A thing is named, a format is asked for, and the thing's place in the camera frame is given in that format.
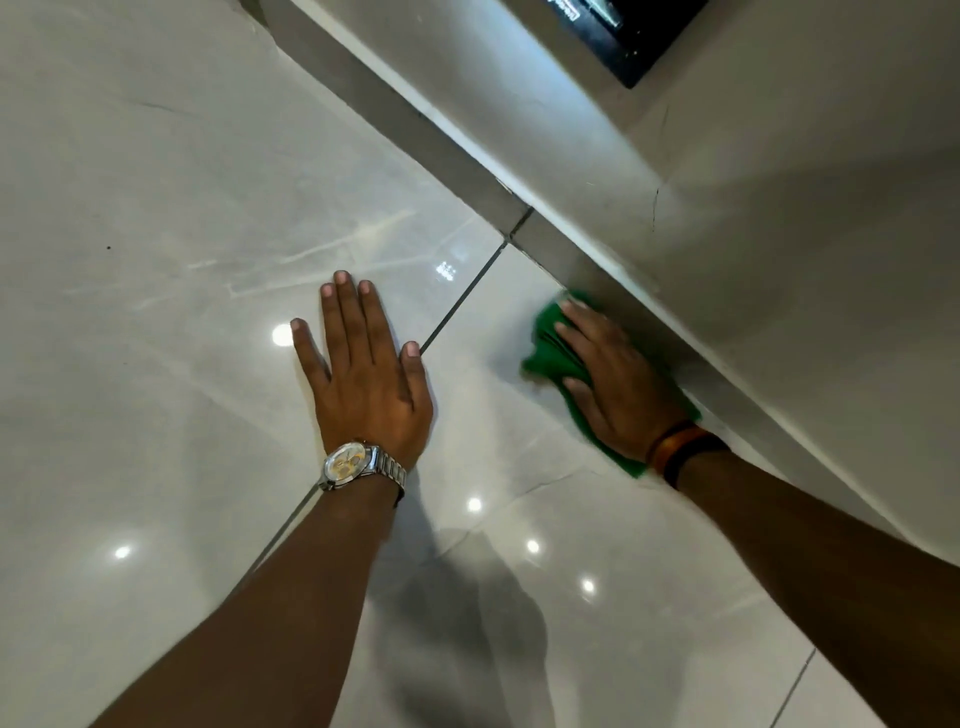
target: forearm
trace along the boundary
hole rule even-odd
[[[396,497],[393,483],[365,480],[321,497],[250,583],[95,728],[327,725]]]
[[[959,569],[732,453],[692,458],[679,489],[889,725],[960,719]]]

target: bracelet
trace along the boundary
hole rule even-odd
[[[654,452],[650,465],[667,485],[676,490],[680,471],[691,457],[721,451],[730,451],[727,443],[711,432],[693,426],[665,438]]]
[[[670,427],[660,437],[654,440],[653,445],[651,445],[647,449],[647,457],[643,462],[647,464],[653,463],[654,454],[656,454],[657,448],[659,448],[663,444],[663,441],[666,440],[668,437],[670,437],[671,435],[676,435],[678,432],[683,432],[685,429],[690,429],[691,427],[696,427],[696,426],[697,425],[694,424],[693,420],[683,420],[682,422],[676,423],[675,425]]]

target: right hand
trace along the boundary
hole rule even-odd
[[[557,333],[593,380],[592,389],[574,378],[565,379],[564,386],[600,442],[645,461],[657,439],[689,415],[622,328],[579,301],[566,299],[560,307],[576,328],[558,323]]]

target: label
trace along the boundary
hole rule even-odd
[[[580,19],[580,11],[573,7],[573,4],[570,3],[570,0],[546,0],[548,3],[553,3],[561,12],[566,15],[567,20],[571,23],[577,22]]]

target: white wall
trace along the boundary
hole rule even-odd
[[[960,5],[711,0],[627,91],[542,0],[298,2],[960,562]]]

